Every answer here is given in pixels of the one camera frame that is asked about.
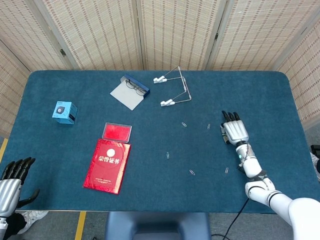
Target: table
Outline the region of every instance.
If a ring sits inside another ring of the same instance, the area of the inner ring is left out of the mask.
[[[183,71],[192,101],[160,107],[161,101],[182,91],[179,80],[153,84],[153,78],[164,73],[33,72],[1,163],[3,169],[9,161],[36,158],[21,199],[36,188],[41,191],[24,209],[238,212],[246,200],[247,179],[237,170],[235,148],[222,139],[221,110],[239,113],[262,168],[278,190],[291,198],[320,199],[304,132],[283,73]],[[109,94],[124,74],[150,88],[134,111]],[[52,119],[57,101],[71,101],[78,107],[74,125]],[[119,195],[83,188],[105,122],[132,125],[132,148]],[[256,202],[250,202],[244,212],[272,213]]]

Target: robotic hand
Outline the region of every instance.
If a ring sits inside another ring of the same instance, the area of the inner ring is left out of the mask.
[[[35,160],[35,158],[28,157],[25,160],[12,161],[2,173],[0,179],[0,240],[3,239],[8,227],[7,217],[17,208],[33,202],[40,192],[40,189],[36,189],[28,199],[19,200],[29,168]]]
[[[239,115],[236,112],[227,114],[225,111],[222,114],[225,119],[225,123],[220,126],[223,140],[226,144],[236,146],[239,167],[249,178],[249,182],[245,184],[247,197],[270,207],[290,224],[294,240],[319,239],[320,202],[311,198],[292,200],[276,190],[248,143],[249,135]]]

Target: bamboo screen panel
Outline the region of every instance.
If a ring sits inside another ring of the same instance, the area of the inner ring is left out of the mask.
[[[201,70],[221,0],[140,0],[148,70]]]
[[[82,70],[140,70],[142,59],[130,0],[45,0]]]
[[[282,63],[302,123],[320,115],[320,21]]]
[[[14,125],[29,74],[0,47],[0,135],[5,138]]]
[[[319,0],[235,0],[213,70],[269,70]]]
[[[66,69],[23,0],[0,0],[0,38],[32,72]]]

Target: blue box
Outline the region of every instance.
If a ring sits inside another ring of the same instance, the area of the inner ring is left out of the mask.
[[[74,124],[78,108],[70,101],[57,101],[52,117],[60,124]]]

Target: red book cover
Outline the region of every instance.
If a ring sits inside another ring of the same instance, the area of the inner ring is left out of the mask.
[[[83,186],[119,194],[131,145],[98,139]]]

